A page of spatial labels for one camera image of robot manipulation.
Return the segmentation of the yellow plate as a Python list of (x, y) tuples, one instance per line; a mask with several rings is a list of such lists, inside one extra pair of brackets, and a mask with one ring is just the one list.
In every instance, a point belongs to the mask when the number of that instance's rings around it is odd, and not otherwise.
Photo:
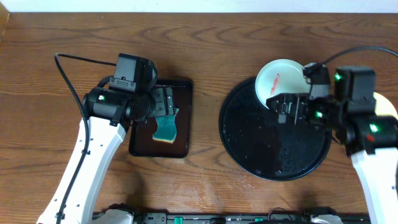
[(384, 96), (374, 92), (373, 97), (376, 100), (375, 114), (378, 116), (393, 116), (398, 119), (397, 111), (394, 105)]

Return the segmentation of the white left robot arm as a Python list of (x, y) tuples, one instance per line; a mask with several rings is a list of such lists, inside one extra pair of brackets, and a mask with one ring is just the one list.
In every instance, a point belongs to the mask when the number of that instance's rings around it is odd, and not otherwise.
[(175, 113), (170, 87), (143, 93), (93, 88), (83, 99), (87, 118), (60, 184), (38, 223), (91, 223), (106, 171), (133, 121)]

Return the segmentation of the green and yellow sponge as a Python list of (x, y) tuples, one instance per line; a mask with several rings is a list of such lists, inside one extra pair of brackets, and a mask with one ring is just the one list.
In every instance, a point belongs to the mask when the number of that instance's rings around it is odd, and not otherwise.
[(177, 126), (175, 119), (179, 109), (175, 108), (175, 114), (156, 118), (157, 130), (152, 135), (155, 141), (173, 144), (177, 137)]

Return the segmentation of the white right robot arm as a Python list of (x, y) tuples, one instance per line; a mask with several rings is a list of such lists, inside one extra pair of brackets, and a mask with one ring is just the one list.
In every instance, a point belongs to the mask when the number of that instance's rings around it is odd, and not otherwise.
[(365, 99), (359, 112), (348, 110), (351, 102), (282, 93), (268, 98), (266, 105), (282, 123), (334, 130), (360, 179), (371, 223), (397, 223), (397, 110), (378, 93)]

